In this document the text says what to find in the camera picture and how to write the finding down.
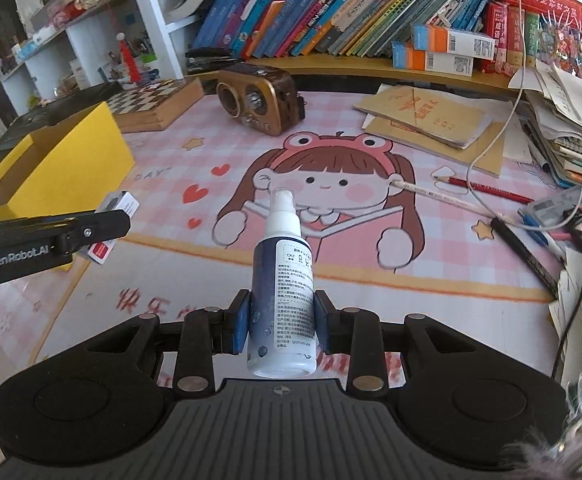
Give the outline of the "white blue spray bottle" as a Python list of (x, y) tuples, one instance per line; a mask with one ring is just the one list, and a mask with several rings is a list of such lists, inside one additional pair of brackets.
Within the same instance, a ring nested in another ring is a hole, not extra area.
[(271, 196), (265, 235), (253, 252), (248, 369), (263, 378), (302, 378), (317, 366), (311, 246), (293, 194)]

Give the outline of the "small red white box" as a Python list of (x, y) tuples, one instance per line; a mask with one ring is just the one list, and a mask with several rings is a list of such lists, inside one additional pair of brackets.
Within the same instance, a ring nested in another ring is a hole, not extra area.
[(94, 263), (104, 264), (116, 240), (130, 232), (131, 220), (138, 208), (139, 201), (131, 192), (109, 193), (95, 210), (99, 214), (95, 241), (83, 250), (83, 255)]

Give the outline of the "yellow cardboard box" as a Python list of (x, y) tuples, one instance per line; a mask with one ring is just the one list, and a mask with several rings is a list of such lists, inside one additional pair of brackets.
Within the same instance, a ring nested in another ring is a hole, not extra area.
[(0, 221), (94, 210), (134, 157), (105, 102), (27, 134), (0, 162)]

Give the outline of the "black keyboard piano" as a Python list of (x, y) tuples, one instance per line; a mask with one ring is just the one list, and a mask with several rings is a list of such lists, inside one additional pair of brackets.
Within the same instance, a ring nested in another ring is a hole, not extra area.
[(29, 133), (62, 122), (85, 108), (108, 101), (123, 90), (118, 82), (104, 82), (85, 90), (80, 90), (52, 101), (45, 106), (35, 107), (29, 113), (18, 117), (0, 138), (0, 162)]

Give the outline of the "white paintbrush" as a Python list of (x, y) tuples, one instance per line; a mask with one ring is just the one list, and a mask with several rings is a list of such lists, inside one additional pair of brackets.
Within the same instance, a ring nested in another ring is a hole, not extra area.
[(417, 184), (412, 184), (406, 181), (392, 180), (390, 185), (393, 186), (393, 188), (400, 188), (403, 191), (432, 198), (432, 200), (436, 200), (436, 202), (454, 206), (465, 211), (470, 211), (482, 217), (492, 218), (492, 214), (483, 206), (474, 205), (466, 202), (465, 200), (460, 200), (460, 198), (449, 196), (441, 192), (428, 190), (427, 188), (421, 188), (421, 186)]

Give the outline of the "black pen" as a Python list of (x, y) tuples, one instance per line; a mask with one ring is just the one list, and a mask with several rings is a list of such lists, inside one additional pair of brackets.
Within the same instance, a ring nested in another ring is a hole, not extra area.
[(556, 298), (558, 296), (558, 282), (545, 269), (539, 260), (526, 248), (519, 239), (499, 218), (490, 220), (490, 226), (495, 233), (504, 241), (512, 252), (517, 255), (520, 260), (532, 271), (532, 273), (541, 281), (547, 292)]

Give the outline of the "red pencil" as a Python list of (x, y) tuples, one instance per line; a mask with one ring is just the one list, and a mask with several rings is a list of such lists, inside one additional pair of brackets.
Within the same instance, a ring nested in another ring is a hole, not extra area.
[(472, 186), (474, 191), (504, 198), (505, 200), (511, 200), (512, 202), (518, 204), (528, 205), (534, 201), (533, 198), (526, 197), (524, 195), (500, 190), (500, 188), (493, 188), (492, 186), (485, 184), (469, 182), (467, 180), (459, 179), (456, 177), (435, 177), (435, 180), (437, 182), (444, 182), (452, 186), (457, 186), (457, 188), (469, 188), (469, 186)]

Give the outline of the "wooden chess box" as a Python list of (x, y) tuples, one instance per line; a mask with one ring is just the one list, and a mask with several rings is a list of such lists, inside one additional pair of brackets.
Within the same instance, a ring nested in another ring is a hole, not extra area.
[(163, 131), (203, 96), (201, 81), (186, 78), (125, 90), (107, 104), (122, 133)]

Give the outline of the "red white bottle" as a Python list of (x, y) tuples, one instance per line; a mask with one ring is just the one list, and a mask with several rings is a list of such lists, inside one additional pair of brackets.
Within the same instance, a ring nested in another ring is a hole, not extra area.
[(128, 40), (126, 40), (126, 36), (124, 32), (118, 32), (116, 34), (116, 40), (118, 40), (121, 58), (128, 69), (128, 75), (130, 75), (130, 81), (132, 84), (140, 84), (142, 81), (142, 76), (140, 76), (139, 69), (136, 65), (134, 55), (128, 47)]

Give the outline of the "brown paper notebooks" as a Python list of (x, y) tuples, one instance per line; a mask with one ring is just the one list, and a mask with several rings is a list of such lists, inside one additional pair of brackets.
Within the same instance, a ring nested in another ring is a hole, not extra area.
[(364, 96), (355, 110), (369, 114), (369, 133), (440, 155), (498, 177), (504, 158), (499, 131), (512, 106), (495, 99), (471, 99), (410, 86)]

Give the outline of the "white bookshelf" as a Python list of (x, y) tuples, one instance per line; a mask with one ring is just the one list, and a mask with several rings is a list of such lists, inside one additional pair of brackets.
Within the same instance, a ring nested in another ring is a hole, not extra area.
[[(27, 22), (41, 11), (37, 0), (14, 0), (20, 18)], [(56, 98), (61, 79), (72, 73), (71, 62), (78, 60), (83, 82), (90, 86), (104, 81), (98, 72), (110, 61), (108, 52), (116, 50), (116, 34), (128, 36), (148, 32), (157, 48), (157, 67), (167, 78), (183, 75), (185, 51), (200, 25), (202, 11), (176, 11), (185, 0), (101, 0), (90, 10), (57, 28), (45, 37), (37, 50), (9, 72), (3, 69), (0, 83), (14, 110), (22, 115), (29, 110), (28, 99), (36, 93), (42, 99)]]

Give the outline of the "brown retro radio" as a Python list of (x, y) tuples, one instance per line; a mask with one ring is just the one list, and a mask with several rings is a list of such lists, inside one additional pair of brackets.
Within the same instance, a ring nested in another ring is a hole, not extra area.
[(228, 66), (217, 73), (216, 94), (231, 118), (267, 136), (280, 136), (305, 118), (305, 101), (280, 68), (244, 62)]

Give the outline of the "lower orange medicine box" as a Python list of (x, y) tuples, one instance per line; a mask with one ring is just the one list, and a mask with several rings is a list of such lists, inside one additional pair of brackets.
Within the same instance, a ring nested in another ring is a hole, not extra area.
[(392, 55), (393, 67), (398, 70), (422, 70), (463, 77), (473, 74), (471, 56), (415, 50), (411, 44), (399, 41), (393, 42)]

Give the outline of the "orange white medicine box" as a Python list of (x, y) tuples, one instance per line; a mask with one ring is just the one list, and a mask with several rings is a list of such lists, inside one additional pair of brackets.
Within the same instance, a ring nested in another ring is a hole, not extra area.
[(481, 58), (481, 60), (495, 60), (495, 39), (479, 32), (452, 29), (427, 24), (413, 25), (413, 49), (458, 54)]

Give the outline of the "row of leaning books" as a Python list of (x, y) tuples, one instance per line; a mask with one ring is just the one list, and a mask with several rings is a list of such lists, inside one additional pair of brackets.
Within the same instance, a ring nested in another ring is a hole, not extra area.
[(312, 53), (393, 58), (413, 25), (482, 32), (492, 0), (210, 0), (187, 52), (196, 70), (251, 58)]

